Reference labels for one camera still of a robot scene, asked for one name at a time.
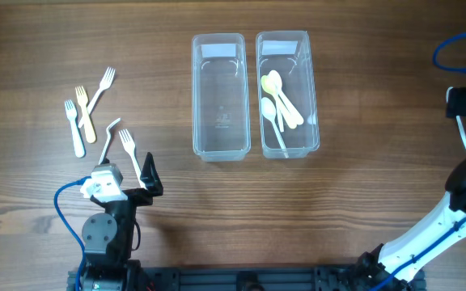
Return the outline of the white thin spoon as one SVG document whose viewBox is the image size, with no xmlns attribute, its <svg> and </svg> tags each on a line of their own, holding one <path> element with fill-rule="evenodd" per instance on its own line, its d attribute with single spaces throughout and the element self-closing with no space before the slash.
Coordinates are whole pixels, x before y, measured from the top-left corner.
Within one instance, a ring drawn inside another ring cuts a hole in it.
<svg viewBox="0 0 466 291">
<path fill-rule="evenodd" d="M 267 98 L 267 97 L 263 97 L 261 99 L 261 106 L 262 106 L 262 116 L 269 120 L 270 123 L 272 124 L 273 126 L 273 131 L 275 132 L 275 136 L 277 138 L 277 142 L 278 144 L 280 145 L 280 148 L 282 149 L 282 152 L 284 154 L 284 157 L 285 158 L 289 158 L 289 154 L 288 154 L 288 151 L 287 151 L 287 148 L 286 148 L 286 145 L 282 139 L 282 135 L 276 125 L 276 115 L 277 115 L 277 112 L 276 112 L 276 107 L 275 105 L 273 104 L 273 102 Z"/>
</svg>

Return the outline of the yellow plastic spoon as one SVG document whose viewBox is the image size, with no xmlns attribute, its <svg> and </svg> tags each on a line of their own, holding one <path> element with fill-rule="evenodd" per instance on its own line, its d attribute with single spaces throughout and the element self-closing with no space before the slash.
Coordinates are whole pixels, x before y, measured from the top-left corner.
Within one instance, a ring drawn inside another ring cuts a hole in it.
<svg viewBox="0 0 466 291">
<path fill-rule="evenodd" d="M 279 130 L 284 132 L 284 124 L 290 129 L 295 129 L 297 124 L 294 121 L 294 117 L 290 114 L 289 110 L 286 108 L 286 105 L 280 99 L 278 92 L 277 92 L 277 85 L 276 82 L 268 75 L 263 75 L 261 77 L 261 86 L 262 89 L 272 95 L 275 106 L 276 106 L 276 113 L 277 113 L 277 123 Z"/>
</svg>

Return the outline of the white thick-handled spoon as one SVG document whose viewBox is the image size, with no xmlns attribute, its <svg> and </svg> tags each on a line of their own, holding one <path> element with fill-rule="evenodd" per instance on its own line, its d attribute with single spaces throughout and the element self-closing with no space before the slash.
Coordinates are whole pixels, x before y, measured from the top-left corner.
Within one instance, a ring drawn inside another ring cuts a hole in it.
<svg viewBox="0 0 466 291">
<path fill-rule="evenodd" d="M 286 109 L 289 111 L 291 116 L 294 118 L 294 122 L 297 125 L 301 125 L 304 122 L 302 115 L 296 109 L 296 107 L 292 104 L 286 94 L 282 91 L 282 77 L 276 70 L 271 70 L 269 72 L 269 77 L 272 79 L 273 84 L 275 86 L 275 90 L 277 95 L 281 98 L 282 102 L 285 104 Z"/>
</svg>

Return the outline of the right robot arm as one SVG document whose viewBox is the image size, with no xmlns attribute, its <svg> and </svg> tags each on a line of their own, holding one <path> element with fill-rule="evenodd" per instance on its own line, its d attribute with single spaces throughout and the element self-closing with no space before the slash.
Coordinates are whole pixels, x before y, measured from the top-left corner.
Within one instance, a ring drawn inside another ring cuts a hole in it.
<svg viewBox="0 0 466 291">
<path fill-rule="evenodd" d="M 432 259 L 466 238 L 466 159 L 449 175 L 445 194 L 415 226 L 371 253 L 352 269 L 356 290 L 407 290 Z"/>
</svg>

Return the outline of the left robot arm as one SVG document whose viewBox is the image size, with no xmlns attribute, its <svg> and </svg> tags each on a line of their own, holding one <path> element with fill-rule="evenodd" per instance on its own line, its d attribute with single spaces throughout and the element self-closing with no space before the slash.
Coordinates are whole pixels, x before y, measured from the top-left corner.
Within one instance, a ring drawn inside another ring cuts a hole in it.
<svg viewBox="0 0 466 291">
<path fill-rule="evenodd" d="M 140 188 L 121 189 L 123 176 L 114 163 L 96 166 L 83 182 L 81 193 L 104 211 L 90 216 L 83 225 L 85 262 L 77 274 L 80 290 L 154 290 L 155 283 L 131 258 L 138 248 L 133 235 L 140 234 L 137 208 L 150 206 L 163 194 L 163 185 L 152 153 L 147 153 L 140 171 Z"/>
</svg>

